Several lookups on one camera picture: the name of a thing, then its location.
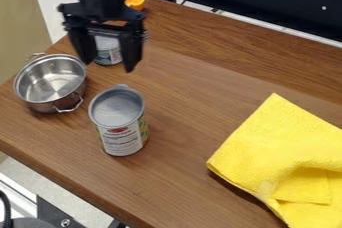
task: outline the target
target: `metal pot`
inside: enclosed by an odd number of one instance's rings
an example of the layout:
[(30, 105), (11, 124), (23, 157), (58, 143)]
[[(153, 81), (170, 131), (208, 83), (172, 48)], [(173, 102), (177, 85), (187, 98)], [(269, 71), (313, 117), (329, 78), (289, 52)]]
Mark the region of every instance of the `metal pot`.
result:
[(39, 53), (17, 74), (14, 91), (35, 111), (72, 112), (83, 102), (85, 78), (85, 65), (76, 57)]

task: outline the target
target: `folded towel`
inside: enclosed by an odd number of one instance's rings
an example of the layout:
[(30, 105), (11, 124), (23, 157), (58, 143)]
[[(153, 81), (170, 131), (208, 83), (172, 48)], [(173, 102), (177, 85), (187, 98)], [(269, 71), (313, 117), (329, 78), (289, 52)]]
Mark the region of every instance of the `folded towel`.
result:
[(342, 228), (342, 130), (276, 94), (207, 166), (291, 228)]

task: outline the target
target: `cable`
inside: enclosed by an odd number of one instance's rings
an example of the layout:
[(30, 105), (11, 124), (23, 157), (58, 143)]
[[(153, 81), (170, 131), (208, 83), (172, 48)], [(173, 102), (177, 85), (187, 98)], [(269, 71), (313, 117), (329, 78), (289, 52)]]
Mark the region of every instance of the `cable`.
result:
[(5, 218), (3, 228), (13, 228), (13, 221), (11, 219), (11, 204), (3, 191), (0, 191), (0, 198), (5, 207)]

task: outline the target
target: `wooden tabletop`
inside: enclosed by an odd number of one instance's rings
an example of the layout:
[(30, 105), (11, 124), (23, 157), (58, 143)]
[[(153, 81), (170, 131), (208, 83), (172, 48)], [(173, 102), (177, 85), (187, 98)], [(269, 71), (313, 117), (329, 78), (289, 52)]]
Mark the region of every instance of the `wooden tabletop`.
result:
[[(0, 150), (131, 227), (285, 228), (261, 202), (210, 173), (206, 160), (272, 93), (342, 127), (342, 50), (161, 0), (149, 0), (144, 61), (87, 68), (84, 104), (29, 111), (0, 86)], [(74, 54), (67, 38), (49, 53)], [(146, 98), (150, 140), (104, 153), (87, 115), (113, 84)]]

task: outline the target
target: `open can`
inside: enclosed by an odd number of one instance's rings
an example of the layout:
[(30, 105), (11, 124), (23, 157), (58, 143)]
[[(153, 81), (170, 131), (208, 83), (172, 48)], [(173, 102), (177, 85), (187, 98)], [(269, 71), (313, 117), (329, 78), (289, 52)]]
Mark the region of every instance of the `open can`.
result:
[(115, 65), (122, 62), (120, 43), (117, 38), (95, 36), (97, 56), (95, 62), (99, 65)]
[(117, 85), (90, 103), (89, 117), (108, 154), (127, 156), (141, 150), (149, 137), (142, 95), (127, 85)]

